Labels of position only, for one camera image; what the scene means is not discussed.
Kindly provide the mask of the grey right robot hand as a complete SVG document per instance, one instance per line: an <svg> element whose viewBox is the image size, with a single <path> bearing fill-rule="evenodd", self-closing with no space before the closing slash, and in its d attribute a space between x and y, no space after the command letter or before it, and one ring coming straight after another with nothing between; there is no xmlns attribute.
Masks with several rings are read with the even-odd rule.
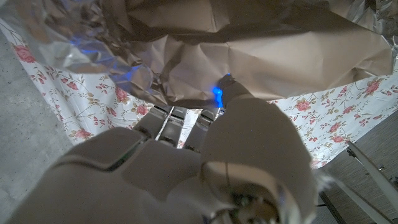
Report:
<svg viewBox="0 0 398 224"><path fill-rule="evenodd" d="M161 108L113 128L54 163L9 223L310 223L317 184L311 157L277 105L232 76L190 144L160 137Z"/></svg>

